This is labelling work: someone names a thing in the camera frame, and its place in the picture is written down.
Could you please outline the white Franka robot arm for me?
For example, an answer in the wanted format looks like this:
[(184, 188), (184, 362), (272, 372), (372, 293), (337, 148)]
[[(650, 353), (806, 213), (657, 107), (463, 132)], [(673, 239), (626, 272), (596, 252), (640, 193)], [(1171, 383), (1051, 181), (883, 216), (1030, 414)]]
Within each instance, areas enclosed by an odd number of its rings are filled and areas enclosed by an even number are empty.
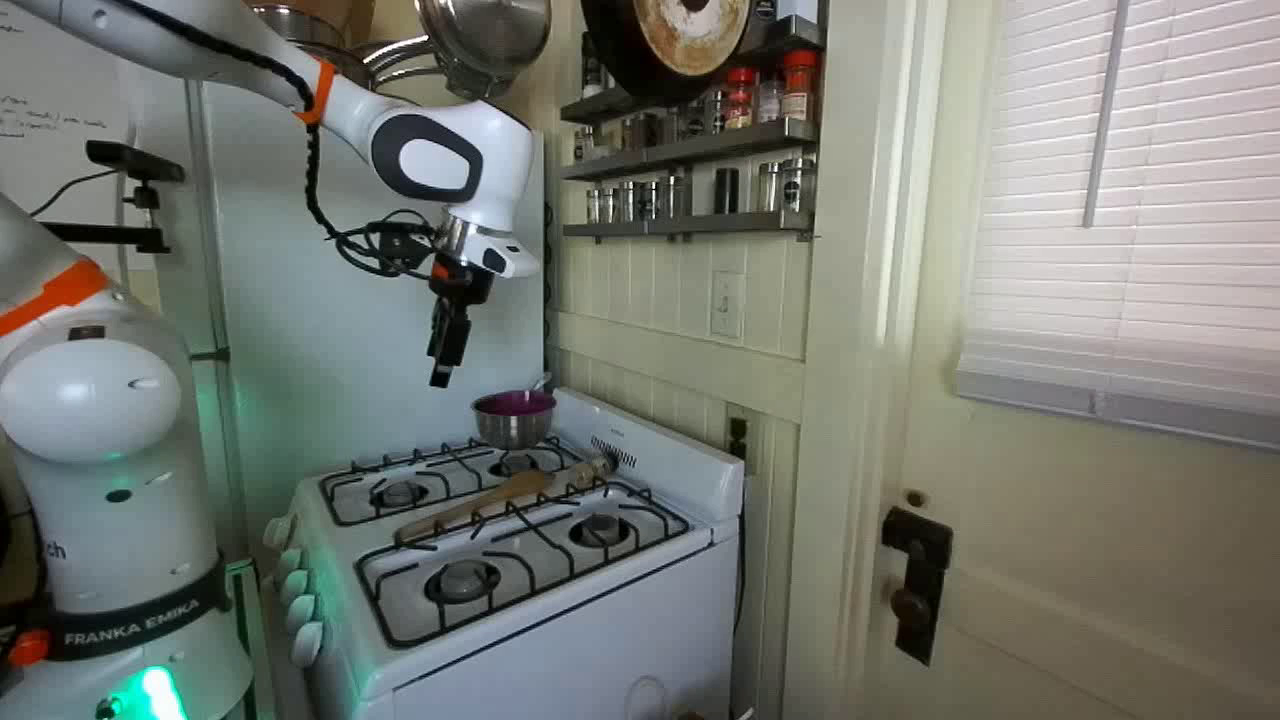
[[(276, 37), (245, 0), (13, 0), (144, 69), (276, 101), (383, 188), (448, 206), (420, 230), (431, 375), (467, 312), (536, 259), (512, 227), (532, 132), (489, 101), (414, 107)], [(34, 513), (51, 609), (5, 648), (5, 720), (222, 720), (251, 682), (208, 516), (184, 344), (24, 206), (0, 230), (0, 422)]]

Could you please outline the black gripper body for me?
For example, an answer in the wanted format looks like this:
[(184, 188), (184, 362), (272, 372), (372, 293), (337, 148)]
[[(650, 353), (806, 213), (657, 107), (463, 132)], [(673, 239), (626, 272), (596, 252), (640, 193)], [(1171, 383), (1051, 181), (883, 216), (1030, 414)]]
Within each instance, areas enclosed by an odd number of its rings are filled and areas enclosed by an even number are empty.
[(454, 259), (437, 259), (429, 272), (429, 289), (437, 293), (431, 334), (429, 334), (429, 355), (431, 355), (429, 383), (448, 388), (467, 346), (467, 333), (473, 333), (467, 309), (489, 301), (492, 275), (479, 269), (463, 269)]

